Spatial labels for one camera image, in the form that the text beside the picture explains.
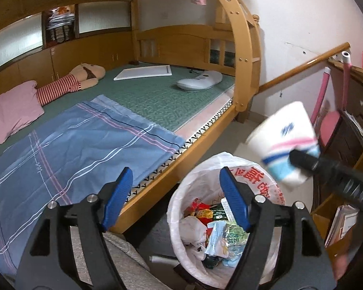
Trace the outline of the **person's right hand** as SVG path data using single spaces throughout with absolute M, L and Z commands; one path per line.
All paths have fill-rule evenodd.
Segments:
M 338 281 L 346 272 L 349 265 L 348 254 L 336 254 L 333 257 L 333 273 L 334 278 Z

